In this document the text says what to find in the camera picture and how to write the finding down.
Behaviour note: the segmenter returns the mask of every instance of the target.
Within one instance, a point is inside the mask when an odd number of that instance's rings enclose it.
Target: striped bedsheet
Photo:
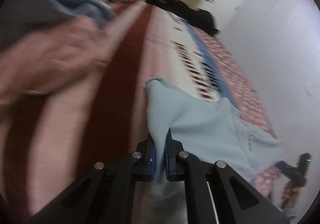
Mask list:
[[[0,120],[0,191],[18,220],[95,162],[117,161],[147,138],[144,84],[151,77],[208,102],[229,96],[242,119],[272,132],[250,83],[216,38],[143,1],[115,12],[104,28],[103,67],[51,95],[25,96]]]

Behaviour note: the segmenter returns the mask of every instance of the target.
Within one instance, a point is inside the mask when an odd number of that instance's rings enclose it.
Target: silver bolt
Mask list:
[[[225,161],[217,161],[217,166],[221,169],[225,168],[227,166]]]
[[[182,158],[187,158],[187,157],[189,156],[189,153],[186,152],[186,151],[181,151],[181,152],[179,153],[179,156],[182,157]]]
[[[138,158],[140,158],[142,156],[142,154],[140,152],[133,152],[131,155],[135,159],[138,159]]]
[[[96,170],[101,170],[101,169],[104,168],[104,163],[102,163],[102,162],[97,162],[97,163],[94,164],[94,168],[95,168]]]

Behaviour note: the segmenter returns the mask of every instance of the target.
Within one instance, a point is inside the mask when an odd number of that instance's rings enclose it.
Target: light blue fabric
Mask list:
[[[148,80],[146,87],[148,129],[157,162],[164,161],[169,128],[172,139],[182,142],[184,150],[208,163],[224,160],[247,181],[280,160],[279,140],[239,119],[239,111],[227,98],[206,102],[161,78]],[[143,196],[142,223],[187,223],[183,182],[168,182],[163,163],[157,169]]]
[[[6,0],[0,9],[0,48],[41,25],[87,15],[104,25],[114,13],[99,0]]]
[[[217,78],[217,80],[219,81],[219,86],[220,86],[220,95],[222,97],[225,97],[227,99],[229,99],[229,101],[231,102],[231,104],[235,107],[237,107],[233,95],[229,90],[229,87],[227,86],[227,83],[222,79],[220,72],[215,64],[215,60],[214,58],[208,53],[207,48],[205,46],[205,44],[202,42],[202,40],[198,37],[198,35],[196,35],[195,31],[193,30],[193,27],[186,21],[183,20],[183,22],[185,23],[185,25],[187,26],[190,35],[192,36],[192,39],[194,41],[194,43],[197,45],[198,50],[200,52],[202,52],[203,58],[206,62],[206,64],[210,67],[210,70],[212,72],[215,73],[215,77]]]

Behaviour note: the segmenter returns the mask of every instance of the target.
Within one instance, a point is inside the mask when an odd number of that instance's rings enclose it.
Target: blue stripe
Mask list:
[[[233,95],[230,92],[227,83],[222,79],[220,72],[217,69],[214,57],[212,57],[208,52],[207,52],[207,48],[205,46],[205,44],[201,41],[201,39],[198,37],[198,35],[196,35],[196,32],[193,30],[193,27],[184,19],[182,19],[182,21],[185,23],[185,25],[187,26],[189,33],[191,34],[194,43],[198,46],[198,50],[200,52],[202,52],[203,54],[203,58],[206,62],[207,65],[210,66],[210,69],[212,70],[212,72],[214,72],[216,75],[215,77],[218,80],[218,85],[220,86],[220,95],[222,97],[225,97],[227,99],[229,99],[229,101],[231,102],[231,104],[237,108],[237,104],[234,101]]]

